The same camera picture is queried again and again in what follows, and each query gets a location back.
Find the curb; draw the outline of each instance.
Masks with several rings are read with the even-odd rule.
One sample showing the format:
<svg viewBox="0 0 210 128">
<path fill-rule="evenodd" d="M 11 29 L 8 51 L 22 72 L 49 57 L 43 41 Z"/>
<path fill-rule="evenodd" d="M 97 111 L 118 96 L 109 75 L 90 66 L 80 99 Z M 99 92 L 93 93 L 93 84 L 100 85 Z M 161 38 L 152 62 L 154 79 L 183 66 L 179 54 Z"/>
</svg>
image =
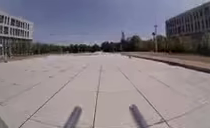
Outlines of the curb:
<svg viewBox="0 0 210 128">
<path fill-rule="evenodd" d="M 152 60 L 152 61 L 156 61 L 156 62 L 162 62 L 162 63 L 166 63 L 166 64 L 169 64 L 169 65 L 179 66 L 179 67 L 192 69 L 192 70 L 196 70 L 196 71 L 199 71 L 199 72 L 204 72 L 204 73 L 209 73 L 210 74 L 210 69 L 209 68 L 204 68 L 204 67 L 200 67 L 200 66 L 196 66 L 196 65 L 182 64 L 182 63 L 178 63 L 178 62 L 174 62 L 174 61 L 161 60 L 161 59 L 145 57 L 145 56 L 140 56 L 140 55 L 132 55 L 132 54 L 122 54 L 122 55 L 133 56 L 133 57 L 136 57 L 136 58 L 142 58 L 142 59 Z"/>
</svg>

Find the concrete ground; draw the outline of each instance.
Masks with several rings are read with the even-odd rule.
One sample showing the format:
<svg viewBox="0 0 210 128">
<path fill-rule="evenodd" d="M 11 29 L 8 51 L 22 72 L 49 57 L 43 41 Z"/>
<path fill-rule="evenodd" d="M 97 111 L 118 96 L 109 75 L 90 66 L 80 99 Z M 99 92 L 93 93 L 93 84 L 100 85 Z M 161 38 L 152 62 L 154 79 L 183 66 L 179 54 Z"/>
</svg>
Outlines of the concrete ground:
<svg viewBox="0 0 210 128">
<path fill-rule="evenodd" d="M 119 54 L 63 55 L 0 63 L 0 124 L 136 128 L 135 104 L 150 128 L 210 128 L 210 74 Z"/>
</svg>

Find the sidewalk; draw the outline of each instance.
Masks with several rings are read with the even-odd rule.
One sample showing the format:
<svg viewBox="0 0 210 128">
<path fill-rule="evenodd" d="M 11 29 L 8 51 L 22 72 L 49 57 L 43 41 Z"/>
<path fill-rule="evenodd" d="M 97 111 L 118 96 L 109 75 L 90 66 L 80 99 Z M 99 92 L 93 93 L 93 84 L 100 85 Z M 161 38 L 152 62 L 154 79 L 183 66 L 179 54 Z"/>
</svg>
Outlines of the sidewalk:
<svg viewBox="0 0 210 128">
<path fill-rule="evenodd" d="M 9 61 L 17 61 L 17 60 L 24 60 L 24 59 L 31 59 L 31 58 L 37 58 L 37 57 L 46 57 L 50 54 L 42 54 L 42 55 L 20 55 L 20 56 L 13 56 L 12 58 L 8 58 Z M 0 58 L 0 63 L 5 62 L 3 58 Z"/>
<path fill-rule="evenodd" d="M 164 57 L 164 55 L 162 55 L 162 56 L 158 56 L 155 54 L 149 55 L 148 53 L 146 53 L 146 54 L 143 54 L 143 53 L 122 53 L 122 54 L 127 55 L 127 56 L 137 57 L 137 58 L 143 58 L 143 59 L 163 62 L 163 63 L 167 63 L 167 64 L 174 65 L 174 66 L 181 66 L 184 68 L 193 69 L 193 70 L 197 70 L 197 71 L 201 71 L 201 72 L 205 72 L 205 73 L 210 73 L 210 63 L 208 63 L 208 62 L 199 62 L 199 61 L 193 61 L 193 60 L 173 58 L 173 56 Z"/>
</svg>

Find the white building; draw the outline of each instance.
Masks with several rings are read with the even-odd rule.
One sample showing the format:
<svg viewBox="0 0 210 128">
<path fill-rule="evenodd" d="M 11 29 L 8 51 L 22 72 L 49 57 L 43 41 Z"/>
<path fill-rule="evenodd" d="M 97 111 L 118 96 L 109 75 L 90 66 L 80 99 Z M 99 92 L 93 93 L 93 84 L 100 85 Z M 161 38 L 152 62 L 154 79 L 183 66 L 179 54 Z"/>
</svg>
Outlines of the white building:
<svg viewBox="0 0 210 128">
<path fill-rule="evenodd" d="M 12 44 L 32 42 L 33 23 L 0 11 L 0 46 L 2 54 L 12 54 Z"/>
<path fill-rule="evenodd" d="M 166 35 L 202 37 L 210 32 L 210 2 L 190 9 L 166 21 Z"/>
</svg>

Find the tree line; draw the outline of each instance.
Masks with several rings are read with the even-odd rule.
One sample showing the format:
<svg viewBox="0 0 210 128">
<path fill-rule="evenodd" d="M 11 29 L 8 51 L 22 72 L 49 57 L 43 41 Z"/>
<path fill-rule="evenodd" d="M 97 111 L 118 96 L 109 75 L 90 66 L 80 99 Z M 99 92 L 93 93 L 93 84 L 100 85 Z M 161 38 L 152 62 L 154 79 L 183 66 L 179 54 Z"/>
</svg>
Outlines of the tree line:
<svg viewBox="0 0 210 128">
<path fill-rule="evenodd" d="M 168 53 L 195 53 L 210 55 L 210 33 L 205 33 L 201 38 L 194 39 L 190 36 L 167 38 L 156 36 L 158 52 Z M 155 51 L 154 39 L 142 40 L 138 35 L 125 39 L 124 33 L 119 42 L 105 41 L 101 45 L 70 44 L 67 46 L 56 44 L 43 44 L 31 42 L 16 42 L 11 44 L 13 55 L 33 55 L 47 53 L 81 53 L 81 52 L 131 52 Z"/>
<path fill-rule="evenodd" d="M 194 53 L 210 55 L 210 33 L 204 33 L 201 38 L 191 36 L 179 36 L 167 38 L 156 36 L 158 52 L 168 53 Z M 138 35 L 124 39 L 120 42 L 105 41 L 101 44 L 104 52 L 129 52 L 129 51 L 155 51 L 155 40 L 142 40 Z"/>
<path fill-rule="evenodd" d="M 31 43 L 19 41 L 11 43 L 10 47 L 4 48 L 6 54 L 10 55 L 35 55 L 35 54 L 61 54 L 61 53 L 80 53 L 80 52 L 96 52 L 100 51 L 100 46 L 97 44 L 70 44 L 56 45 L 45 43 Z"/>
</svg>

